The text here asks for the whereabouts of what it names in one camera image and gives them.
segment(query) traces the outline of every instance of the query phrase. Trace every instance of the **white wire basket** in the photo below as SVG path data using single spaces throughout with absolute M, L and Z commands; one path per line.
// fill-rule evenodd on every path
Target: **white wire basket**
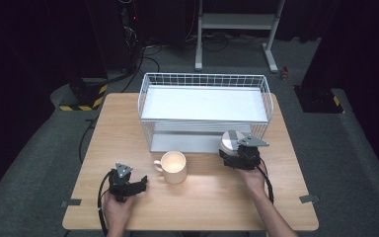
M 151 152 L 217 153 L 227 130 L 262 140 L 273 102 L 263 75 L 146 73 L 138 113 Z

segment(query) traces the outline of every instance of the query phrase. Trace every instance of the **hand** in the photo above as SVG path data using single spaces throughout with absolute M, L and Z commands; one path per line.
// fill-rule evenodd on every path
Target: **hand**
M 128 197 L 125 202 L 119 202 L 109 192 L 104 194 L 103 214 L 109 228 L 107 236 L 122 236 L 135 198 L 136 196 L 132 196 Z
M 264 162 L 261 162 L 260 168 L 265 173 L 265 165 Z M 236 171 L 241 175 L 245 184 L 247 185 L 249 191 L 253 194 L 257 194 L 260 196 L 266 196 L 265 193 L 265 177 L 258 170 L 240 170 L 236 169 Z

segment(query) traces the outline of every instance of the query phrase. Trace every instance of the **metal stand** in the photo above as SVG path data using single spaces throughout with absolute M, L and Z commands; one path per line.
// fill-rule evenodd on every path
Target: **metal stand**
M 285 0 L 279 1 L 275 14 L 203 14 L 202 0 L 199 0 L 195 70 L 202 70 L 202 29 L 243 29 L 270 31 L 267 43 L 263 43 L 263 49 L 269 70 L 277 72 L 278 68 L 270 48 L 281 18 L 284 3 Z

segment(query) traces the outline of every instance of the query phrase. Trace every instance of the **white mug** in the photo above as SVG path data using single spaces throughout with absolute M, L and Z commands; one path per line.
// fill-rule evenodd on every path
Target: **white mug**
M 178 184 L 187 176 L 187 159 L 179 151 L 169 151 L 162 156 L 162 159 L 153 162 L 155 169 L 162 172 L 166 182 Z

